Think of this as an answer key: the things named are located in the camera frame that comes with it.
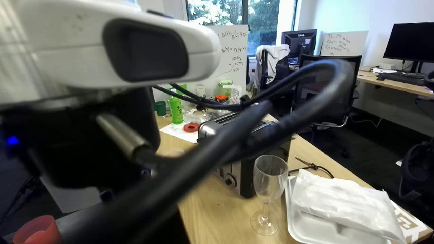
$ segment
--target keyboard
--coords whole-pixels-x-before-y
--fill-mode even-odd
[[[399,82],[406,82],[406,84],[413,84],[413,85],[423,85],[423,74],[418,73],[378,73],[376,74],[378,80],[393,80],[393,81],[399,81]]]

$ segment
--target window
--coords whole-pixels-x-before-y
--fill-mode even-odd
[[[203,26],[248,24],[248,50],[273,44],[279,0],[187,0],[188,20]]]

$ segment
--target red object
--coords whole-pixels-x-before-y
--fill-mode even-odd
[[[199,123],[197,122],[189,122],[184,124],[184,131],[185,133],[195,133],[199,130]]]
[[[222,103],[222,101],[226,101],[226,100],[227,100],[227,95],[225,95],[225,93],[216,93],[216,95],[214,96],[214,99],[215,99],[215,101]]]
[[[21,226],[12,238],[13,244],[60,244],[60,236],[51,215],[40,215]]]

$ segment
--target blue light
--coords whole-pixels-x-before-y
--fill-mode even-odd
[[[16,146],[18,145],[18,138],[14,135],[10,135],[6,141],[8,146]]]

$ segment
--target drinking glass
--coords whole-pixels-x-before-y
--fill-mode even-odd
[[[276,232],[269,203],[280,198],[284,190],[287,165],[280,157],[262,154],[254,160],[253,187],[261,202],[261,210],[250,218],[252,227],[262,236]]]

